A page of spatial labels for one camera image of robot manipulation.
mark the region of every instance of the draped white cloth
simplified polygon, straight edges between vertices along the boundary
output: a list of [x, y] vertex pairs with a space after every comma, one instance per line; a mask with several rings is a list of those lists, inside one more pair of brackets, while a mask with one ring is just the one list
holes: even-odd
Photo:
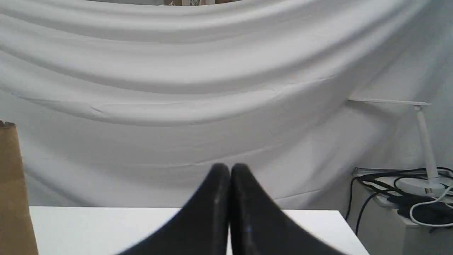
[[[18, 126], [32, 204], [181, 206], [211, 164], [245, 162], [299, 208], [360, 160], [388, 163], [398, 139], [379, 141], [411, 113], [349, 96], [437, 98], [431, 120], [449, 114], [452, 13], [449, 0], [2, 0], [0, 117]], [[444, 128], [434, 141], [451, 141]], [[394, 164], [421, 163], [416, 139]]]

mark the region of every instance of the white desk lamp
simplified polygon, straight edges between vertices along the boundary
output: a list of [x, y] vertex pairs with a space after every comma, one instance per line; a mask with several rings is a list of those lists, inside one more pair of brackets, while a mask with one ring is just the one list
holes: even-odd
[[398, 181], [398, 188], [410, 194], [419, 196], [441, 196], [445, 187], [440, 184], [434, 152], [429, 139], [428, 129], [424, 118], [423, 107], [431, 105], [425, 102], [399, 101], [387, 99], [368, 99], [368, 98], [349, 98], [349, 101], [369, 102], [369, 103], [392, 103], [413, 105], [417, 114], [417, 124], [420, 132], [420, 141], [424, 151], [427, 180], [404, 178]]

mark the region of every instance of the white table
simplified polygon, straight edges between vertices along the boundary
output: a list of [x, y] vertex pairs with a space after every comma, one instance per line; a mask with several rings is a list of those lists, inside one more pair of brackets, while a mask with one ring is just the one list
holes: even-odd
[[[178, 211], [178, 208], [30, 207], [40, 255], [117, 254], [153, 233]], [[369, 255], [338, 211], [284, 212], [342, 252]], [[230, 244], [227, 254], [232, 254]]]

